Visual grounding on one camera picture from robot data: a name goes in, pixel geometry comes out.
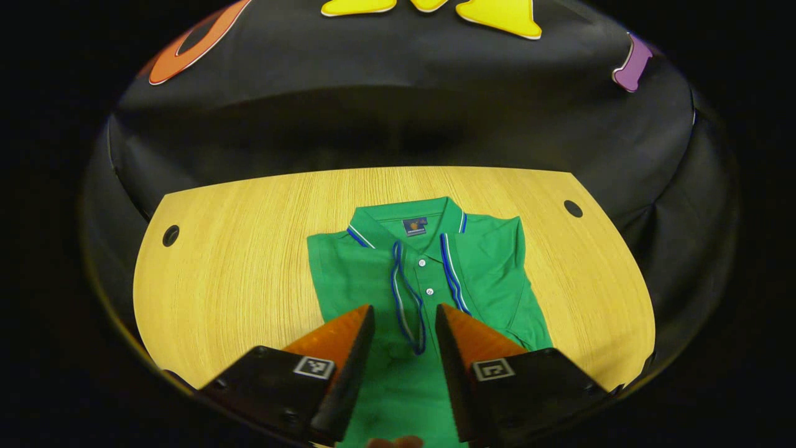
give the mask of finger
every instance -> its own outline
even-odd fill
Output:
[[[423,448],[423,439],[416,435],[397,438],[395,440],[395,448]]]
[[[383,438],[371,438],[365,448],[395,448],[389,440]]]

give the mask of black fabric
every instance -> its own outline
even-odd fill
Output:
[[[534,2],[539,41],[467,23],[454,7],[426,15],[400,2],[328,19],[314,0],[251,3],[195,65],[158,86],[139,77],[119,102],[110,147],[96,147],[129,196],[119,206],[148,218],[173,191],[349,167],[569,171],[642,270],[657,327],[645,375],[660,370],[716,307],[732,266],[739,204],[718,117],[695,110],[657,50],[637,92],[615,85],[626,29],[574,0]],[[133,327],[142,228],[104,225],[127,240],[106,244],[119,262],[102,274],[124,281],[102,282]]]

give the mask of blue tag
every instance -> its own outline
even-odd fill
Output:
[[[404,228],[406,229],[406,236],[413,237],[415,235],[422,235],[426,233],[426,225],[428,218],[415,218],[405,219]]]

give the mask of green polo shirt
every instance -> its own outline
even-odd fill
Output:
[[[525,275],[519,217],[466,214],[450,198],[358,207],[345,231],[307,239],[324,320],[371,304],[376,333],[345,440],[414,434],[458,446],[434,331],[456,306],[528,350],[552,346]]]

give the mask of yellow shape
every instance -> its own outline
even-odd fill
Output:
[[[433,13],[443,7],[445,3],[447,3],[447,0],[412,0],[415,8],[422,13]]]
[[[538,39],[542,29],[533,21],[533,0],[470,0],[456,6],[459,17],[526,39]]]
[[[332,0],[321,8],[327,17],[350,14],[384,13],[395,7],[398,0]]]
[[[571,174],[493,167],[315,171],[164,196],[133,282],[146,350],[199,388],[255,345],[294,343],[324,324],[307,236],[344,230],[358,206],[444,195],[467,213],[521,217],[525,272],[555,348],[608,391],[641,373],[655,319],[622,235]]]

